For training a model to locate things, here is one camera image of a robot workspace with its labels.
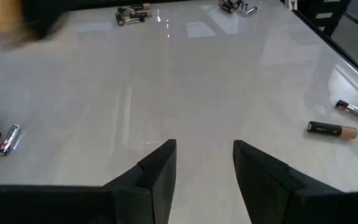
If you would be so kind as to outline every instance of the battery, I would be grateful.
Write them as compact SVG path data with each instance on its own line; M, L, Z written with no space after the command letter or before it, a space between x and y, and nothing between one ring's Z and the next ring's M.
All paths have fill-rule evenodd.
M21 127L17 124L13 124L8 133L6 134L6 137L4 140L2 140L2 143L0 145L0 156L6 156L9 151L14 149L16 147L16 140L19 136Z

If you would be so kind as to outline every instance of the glossy table surface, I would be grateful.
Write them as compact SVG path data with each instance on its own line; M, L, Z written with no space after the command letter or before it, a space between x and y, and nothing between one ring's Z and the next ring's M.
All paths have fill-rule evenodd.
M216 1L155 4L119 27L115 8L75 11L51 39L7 49L0 37L0 131L23 127L0 157L0 184L103 185L177 139L170 223L249 223L232 163L242 139L315 179L358 190L358 73L278 0L249 17Z

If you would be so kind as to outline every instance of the white table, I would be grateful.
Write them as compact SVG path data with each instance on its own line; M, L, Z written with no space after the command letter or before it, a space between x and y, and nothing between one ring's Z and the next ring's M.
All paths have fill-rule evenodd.
M119 27L115 8L72 12L50 40L0 37L0 184L103 185L177 139L170 223L249 223L232 163L242 139L315 179L358 190L358 138L308 134L308 121L358 129L358 73L278 0L250 17L216 1L152 6Z

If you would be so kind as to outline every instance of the white tabletop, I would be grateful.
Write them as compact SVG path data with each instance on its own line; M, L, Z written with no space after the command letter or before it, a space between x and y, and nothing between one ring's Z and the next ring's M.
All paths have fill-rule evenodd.
M278 0L249 17L214 1L154 4L119 27L115 8L72 12L49 40L0 37L0 131L23 127L0 157L0 184L103 185L177 139L170 223L248 223L232 163L245 142L343 191L358 190L358 73Z

